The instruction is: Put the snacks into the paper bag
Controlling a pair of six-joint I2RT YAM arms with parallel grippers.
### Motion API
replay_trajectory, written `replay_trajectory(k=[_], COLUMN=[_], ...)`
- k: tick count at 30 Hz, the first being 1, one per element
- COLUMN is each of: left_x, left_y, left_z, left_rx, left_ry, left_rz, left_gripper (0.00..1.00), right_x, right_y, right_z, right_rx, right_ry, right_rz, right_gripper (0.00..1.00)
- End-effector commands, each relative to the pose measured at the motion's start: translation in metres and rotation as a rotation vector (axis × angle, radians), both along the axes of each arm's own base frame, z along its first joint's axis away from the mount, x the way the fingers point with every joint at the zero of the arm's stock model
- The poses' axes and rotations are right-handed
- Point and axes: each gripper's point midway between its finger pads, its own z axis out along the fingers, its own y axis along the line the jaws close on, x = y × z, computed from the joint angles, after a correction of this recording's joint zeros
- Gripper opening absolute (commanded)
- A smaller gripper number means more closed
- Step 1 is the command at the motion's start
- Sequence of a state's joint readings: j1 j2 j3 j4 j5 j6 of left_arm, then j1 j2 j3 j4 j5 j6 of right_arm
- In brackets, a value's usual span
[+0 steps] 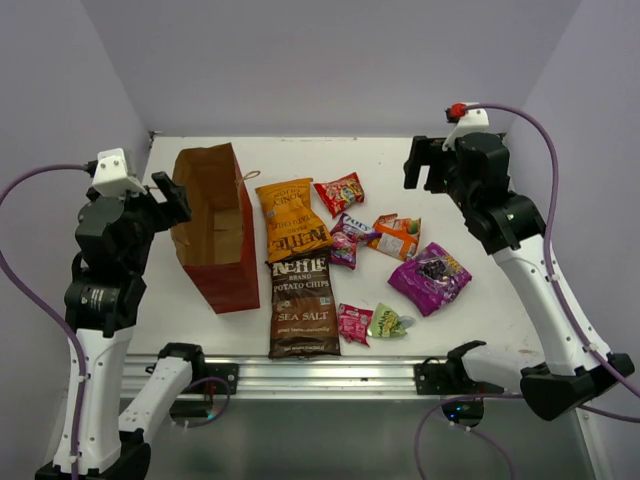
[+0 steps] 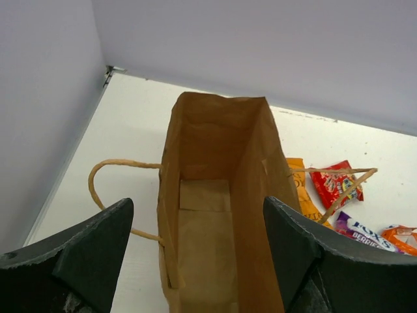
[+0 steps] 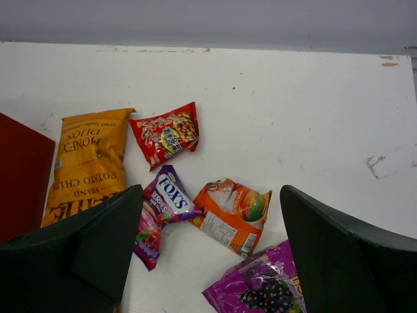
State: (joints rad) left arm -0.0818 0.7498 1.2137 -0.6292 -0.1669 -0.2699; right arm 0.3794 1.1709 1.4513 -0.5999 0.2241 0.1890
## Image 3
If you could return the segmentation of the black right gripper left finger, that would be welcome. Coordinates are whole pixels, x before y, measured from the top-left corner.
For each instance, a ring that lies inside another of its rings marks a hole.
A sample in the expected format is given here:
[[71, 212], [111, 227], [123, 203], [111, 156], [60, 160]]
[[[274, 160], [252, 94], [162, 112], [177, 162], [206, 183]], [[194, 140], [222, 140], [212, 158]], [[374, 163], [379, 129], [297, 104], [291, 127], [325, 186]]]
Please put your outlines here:
[[2, 312], [113, 312], [122, 301], [143, 208], [133, 185], [1, 244]]

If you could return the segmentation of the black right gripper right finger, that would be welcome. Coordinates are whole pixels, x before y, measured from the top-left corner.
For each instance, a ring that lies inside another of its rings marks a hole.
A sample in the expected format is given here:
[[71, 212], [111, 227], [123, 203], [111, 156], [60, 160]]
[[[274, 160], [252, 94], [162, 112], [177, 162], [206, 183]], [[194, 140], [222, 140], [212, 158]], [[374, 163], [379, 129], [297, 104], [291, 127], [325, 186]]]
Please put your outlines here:
[[285, 229], [308, 312], [415, 312], [416, 240], [285, 185]]

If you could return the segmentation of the magenta grape candy bag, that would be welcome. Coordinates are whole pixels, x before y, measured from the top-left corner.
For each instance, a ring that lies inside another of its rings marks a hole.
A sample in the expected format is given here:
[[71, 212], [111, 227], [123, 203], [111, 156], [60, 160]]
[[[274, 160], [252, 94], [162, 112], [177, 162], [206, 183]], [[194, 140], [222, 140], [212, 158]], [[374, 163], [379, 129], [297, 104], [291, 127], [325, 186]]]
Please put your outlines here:
[[202, 294], [223, 313], [307, 311], [288, 240], [226, 270]]

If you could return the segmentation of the yellow honey dijon chips bag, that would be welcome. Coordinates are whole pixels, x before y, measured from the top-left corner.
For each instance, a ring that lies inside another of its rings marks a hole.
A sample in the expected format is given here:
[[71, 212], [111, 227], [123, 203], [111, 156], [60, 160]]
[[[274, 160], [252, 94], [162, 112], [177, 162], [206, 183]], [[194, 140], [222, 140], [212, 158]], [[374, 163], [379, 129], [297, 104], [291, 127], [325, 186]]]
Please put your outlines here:
[[133, 108], [62, 120], [42, 226], [85, 211], [126, 188], [124, 155]]

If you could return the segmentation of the purple Fox's berries candy bag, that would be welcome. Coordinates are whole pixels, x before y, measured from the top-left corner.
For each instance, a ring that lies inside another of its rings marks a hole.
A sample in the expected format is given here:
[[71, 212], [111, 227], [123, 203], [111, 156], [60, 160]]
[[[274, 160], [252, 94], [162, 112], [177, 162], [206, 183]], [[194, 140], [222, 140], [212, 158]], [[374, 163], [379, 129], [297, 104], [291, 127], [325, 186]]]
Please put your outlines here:
[[134, 253], [148, 271], [156, 268], [162, 251], [162, 230], [168, 225], [203, 216], [189, 197], [172, 165], [163, 165], [143, 191], [143, 209]]

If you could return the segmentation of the orange candy packet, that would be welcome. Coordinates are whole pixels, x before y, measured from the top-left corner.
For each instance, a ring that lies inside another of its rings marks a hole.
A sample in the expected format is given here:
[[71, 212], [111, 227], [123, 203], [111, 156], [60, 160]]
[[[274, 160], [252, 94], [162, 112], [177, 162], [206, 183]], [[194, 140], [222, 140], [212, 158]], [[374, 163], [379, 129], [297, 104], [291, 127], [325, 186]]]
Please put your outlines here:
[[231, 179], [209, 182], [194, 199], [202, 215], [190, 223], [247, 258], [262, 236], [271, 198], [271, 190], [262, 194]]

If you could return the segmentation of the red paper bag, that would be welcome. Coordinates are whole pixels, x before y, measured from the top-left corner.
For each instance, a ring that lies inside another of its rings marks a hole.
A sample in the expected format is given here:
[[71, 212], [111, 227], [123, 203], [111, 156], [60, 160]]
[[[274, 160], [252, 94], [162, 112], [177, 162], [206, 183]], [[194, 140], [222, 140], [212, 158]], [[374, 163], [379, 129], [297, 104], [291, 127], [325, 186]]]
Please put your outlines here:
[[55, 142], [1, 114], [1, 242], [40, 227]]

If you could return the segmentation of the red peanut snack packet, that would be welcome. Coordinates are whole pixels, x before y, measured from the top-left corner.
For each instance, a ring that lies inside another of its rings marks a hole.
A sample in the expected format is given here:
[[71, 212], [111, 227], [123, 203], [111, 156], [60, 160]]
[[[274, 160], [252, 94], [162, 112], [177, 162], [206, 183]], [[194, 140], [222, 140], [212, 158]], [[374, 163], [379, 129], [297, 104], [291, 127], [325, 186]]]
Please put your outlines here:
[[155, 117], [130, 119], [129, 124], [150, 171], [185, 149], [194, 152], [199, 143], [195, 102]]

